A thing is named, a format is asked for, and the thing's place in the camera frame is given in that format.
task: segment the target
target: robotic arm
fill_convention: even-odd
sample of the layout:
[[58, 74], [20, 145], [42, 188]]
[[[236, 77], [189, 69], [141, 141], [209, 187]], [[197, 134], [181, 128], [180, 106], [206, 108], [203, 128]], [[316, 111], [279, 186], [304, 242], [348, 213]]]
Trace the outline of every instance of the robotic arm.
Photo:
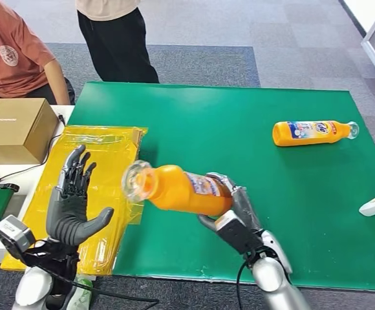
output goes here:
[[200, 223], [243, 255], [271, 310], [311, 309], [301, 292], [291, 284], [289, 277], [293, 273], [291, 265], [271, 232], [261, 227], [244, 187], [215, 172], [207, 176], [228, 188], [233, 204], [231, 210], [217, 220], [198, 215]]
[[90, 157], [89, 152], [82, 157], [85, 150], [80, 145], [64, 164], [48, 204], [45, 240], [39, 245], [33, 232], [12, 215], [0, 221], [0, 240], [9, 254], [28, 266], [17, 289], [13, 310], [67, 309], [75, 288], [60, 276], [74, 280], [78, 246], [110, 223], [112, 208], [87, 220], [87, 189], [96, 164], [84, 172]]

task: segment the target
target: black pants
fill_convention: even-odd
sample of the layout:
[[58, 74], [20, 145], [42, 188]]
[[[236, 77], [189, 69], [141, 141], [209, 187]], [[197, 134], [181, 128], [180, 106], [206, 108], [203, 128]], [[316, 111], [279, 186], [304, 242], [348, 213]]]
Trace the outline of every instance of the black pants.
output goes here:
[[135, 10], [111, 21], [92, 21], [78, 12], [81, 32], [103, 81], [159, 83], [146, 49], [146, 27]]
[[[66, 78], [67, 89], [68, 90], [68, 97], [70, 97], [70, 103], [75, 105], [75, 92], [71, 83]], [[51, 90], [48, 84], [41, 86], [37, 89], [34, 89], [32, 92], [29, 92], [25, 95], [25, 98], [45, 98], [50, 105], [56, 105], [55, 97]]]

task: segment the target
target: person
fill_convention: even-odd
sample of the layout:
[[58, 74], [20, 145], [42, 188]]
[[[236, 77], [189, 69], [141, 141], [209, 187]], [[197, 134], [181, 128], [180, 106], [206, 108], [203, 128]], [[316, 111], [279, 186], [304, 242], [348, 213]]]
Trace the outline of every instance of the person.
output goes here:
[[159, 83], [146, 49], [140, 0], [76, 0], [78, 22], [103, 81]]
[[0, 2], [0, 98], [73, 105], [75, 94], [51, 52], [16, 12]]

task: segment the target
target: bottle label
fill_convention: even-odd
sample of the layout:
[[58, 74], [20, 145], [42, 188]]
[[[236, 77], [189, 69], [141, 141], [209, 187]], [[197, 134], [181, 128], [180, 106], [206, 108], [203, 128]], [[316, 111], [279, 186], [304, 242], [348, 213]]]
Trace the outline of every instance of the bottle label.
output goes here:
[[185, 172], [184, 174], [191, 181], [191, 184], [194, 187], [194, 191], [197, 194], [221, 196], [221, 191], [219, 191], [216, 182], [212, 178], [198, 176], [197, 174], [189, 172]]
[[293, 139], [321, 138], [323, 135], [336, 134], [332, 121], [288, 121]]

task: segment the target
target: person's arm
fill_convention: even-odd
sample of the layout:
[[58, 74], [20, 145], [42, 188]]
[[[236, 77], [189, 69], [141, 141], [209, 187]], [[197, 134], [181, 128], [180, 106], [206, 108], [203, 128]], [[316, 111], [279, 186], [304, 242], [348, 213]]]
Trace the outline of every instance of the person's arm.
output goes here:
[[68, 96], [68, 90], [67, 89], [63, 70], [58, 61], [54, 59], [47, 63], [44, 66], [44, 71], [57, 104], [69, 105], [70, 96]]
[[11, 32], [23, 54], [44, 69], [58, 105], [70, 104], [61, 67], [45, 44], [30, 31], [21, 16], [1, 2], [0, 20], [5, 24], [5, 29]]

